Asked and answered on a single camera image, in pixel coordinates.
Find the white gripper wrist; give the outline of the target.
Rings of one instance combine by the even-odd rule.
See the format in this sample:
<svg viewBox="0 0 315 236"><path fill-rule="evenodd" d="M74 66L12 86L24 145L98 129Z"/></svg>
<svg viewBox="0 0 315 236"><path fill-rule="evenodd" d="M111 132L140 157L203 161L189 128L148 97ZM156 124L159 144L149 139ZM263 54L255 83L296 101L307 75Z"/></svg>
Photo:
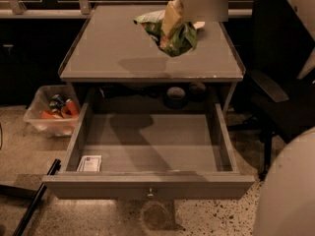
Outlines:
<svg viewBox="0 0 315 236"><path fill-rule="evenodd" d="M167 38L187 22L226 22L228 0L173 0L167 3L161 29Z"/></svg>

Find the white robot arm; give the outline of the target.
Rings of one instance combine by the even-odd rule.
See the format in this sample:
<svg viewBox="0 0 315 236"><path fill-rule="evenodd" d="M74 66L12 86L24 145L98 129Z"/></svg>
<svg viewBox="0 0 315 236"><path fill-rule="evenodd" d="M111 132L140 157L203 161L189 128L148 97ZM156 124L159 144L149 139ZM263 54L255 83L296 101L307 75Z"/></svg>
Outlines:
<svg viewBox="0 0 315 236"><path fill-rule="evenodd" d="M315 236L315 87L303 73L314 38L288 0L254 0L236 90L264 130L264 180L251 236ZM210 229L196 236L245 236Z"/></svg>

